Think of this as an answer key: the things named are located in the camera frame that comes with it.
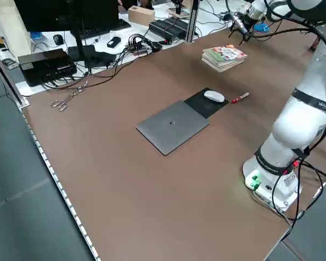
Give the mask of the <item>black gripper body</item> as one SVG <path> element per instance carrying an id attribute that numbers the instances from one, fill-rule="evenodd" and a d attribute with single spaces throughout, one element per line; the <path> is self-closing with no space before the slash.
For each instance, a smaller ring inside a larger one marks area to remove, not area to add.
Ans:
<path id="1" fill-rule="evenodd" d="M 252 18 L 254 9 L 249 7 L 245 11 L 237 11 L 235 15 L 242 21 L 244 27 L 250 31 L 253 25 L 255 25 L 255 19 Z"/>

